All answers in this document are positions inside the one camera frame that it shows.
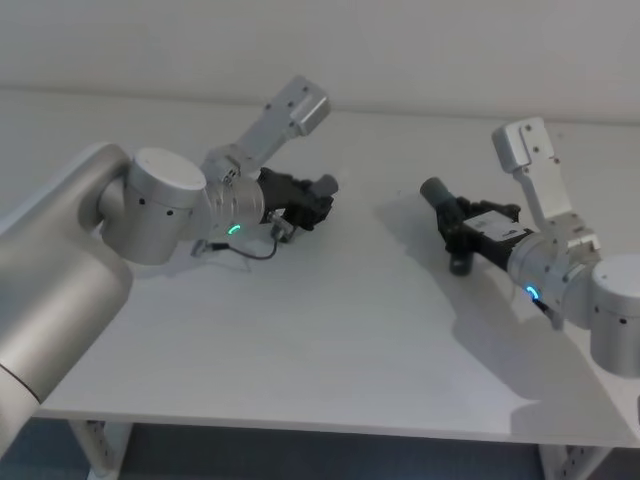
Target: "white wall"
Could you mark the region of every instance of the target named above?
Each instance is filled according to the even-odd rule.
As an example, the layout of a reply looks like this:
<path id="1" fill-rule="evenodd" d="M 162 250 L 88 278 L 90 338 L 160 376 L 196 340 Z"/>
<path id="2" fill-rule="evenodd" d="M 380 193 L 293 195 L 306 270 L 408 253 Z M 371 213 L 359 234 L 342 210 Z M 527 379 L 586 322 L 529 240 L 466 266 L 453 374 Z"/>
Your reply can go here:
<path id="1" fill-rule="evenodd" d="M 638 0 L 3 0 L 0 86 L 640 120 Z"/>

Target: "floor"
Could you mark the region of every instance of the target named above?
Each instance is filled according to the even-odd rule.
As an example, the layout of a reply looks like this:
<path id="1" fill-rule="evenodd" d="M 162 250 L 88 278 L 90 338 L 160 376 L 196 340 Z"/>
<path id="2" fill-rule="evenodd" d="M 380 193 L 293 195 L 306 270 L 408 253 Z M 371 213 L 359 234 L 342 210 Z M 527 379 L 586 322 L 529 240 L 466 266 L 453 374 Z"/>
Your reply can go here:
<path id="1" fill-rule="evenodd" d="M 616 450 L 592 480 L 640 478 L 640 452 Z M 65 422 L 33 420 L 0 480 L 84 480 Z M 532 445 L 274 430 L 134 427 L 121 480 L 543 480 Z"/>

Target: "robotic arm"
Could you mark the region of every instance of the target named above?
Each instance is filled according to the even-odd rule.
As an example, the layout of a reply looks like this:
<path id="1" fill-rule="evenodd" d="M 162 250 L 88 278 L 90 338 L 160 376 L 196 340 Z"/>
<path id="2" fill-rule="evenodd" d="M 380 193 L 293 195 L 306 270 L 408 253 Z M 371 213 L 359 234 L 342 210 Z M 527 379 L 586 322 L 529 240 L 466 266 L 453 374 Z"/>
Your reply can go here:
<path id="1" fill-rule="evenodd" d="M 640 255 L 602 259 L 596 234 L 574 212 L 541 118 L 493 133 L 505 172 L 520 182 L 539 232 L 518 223 L 520 207 L 454 197 L 438 178 L 421 187 L 435 209 L 455 275 L 479 253 L 525 289 L 555 328 L 591 330 L 591 355 L 605 370 L 640 376 Z"/>
<path id="2" fill-rule="evenodd" d="M 274 241 L 288 240 L 326 218 L 332 177 L 245 174 L 311 133 L 329 113 L 327 96 L 296 77 L 270 105 L 202 169 L 162 149 L 130 159 L 94 145 L 0 224 L 0 456 L 126 303 L 126 261 L 160 265 L 179 240 L 206 243 L 240 225 L 272 222 Z"/>

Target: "table surface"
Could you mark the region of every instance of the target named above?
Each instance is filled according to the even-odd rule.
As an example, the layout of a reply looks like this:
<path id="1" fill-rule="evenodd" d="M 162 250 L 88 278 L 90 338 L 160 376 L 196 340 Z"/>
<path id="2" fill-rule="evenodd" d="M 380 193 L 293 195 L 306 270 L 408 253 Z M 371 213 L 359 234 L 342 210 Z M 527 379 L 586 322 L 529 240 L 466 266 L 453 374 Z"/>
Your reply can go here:
<path id="1" fill-rule="evenodd" d="M 88 144 L 163 147 L 200 163 L 256 107 L 0 92 L 0 214 Z M 440 176 L 471 199 L 523 203 L 491 119 L 333 113 L 268 166 L 331 173 L 328 220 L 269 262 L 184 245 L 136 268 L 129 303 L 39 415 L 425 437 L 640 446 L 640 380 L 588 355 L 588 333 L 549 322 L 506 275 L 464 279 L 419 196 Z M 640 128 L 550 124 L 577 211 L 605 254 L 640 245 Z M 525 213 L 525 222 L 530 217 Z M 263 231 L 234 241 L 268 249 Z"/>

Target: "blue led light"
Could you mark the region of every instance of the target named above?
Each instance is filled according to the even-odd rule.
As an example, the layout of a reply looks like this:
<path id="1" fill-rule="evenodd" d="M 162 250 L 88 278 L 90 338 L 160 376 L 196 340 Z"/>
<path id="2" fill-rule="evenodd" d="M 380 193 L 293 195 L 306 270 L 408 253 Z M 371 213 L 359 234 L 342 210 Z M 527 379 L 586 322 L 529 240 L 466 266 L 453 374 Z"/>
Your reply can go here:
<path id="1" fill-rule="evenodd" d="M 536 287 L 534 287 L 532 285 L 527 285 L 525 287 L 525 291 L 529 294 L 529 296 L 531 297 L 531 300 L 539 300 L 540 299 L 540 293 L 538 293 L 538 290 L 536 290 Z"/>

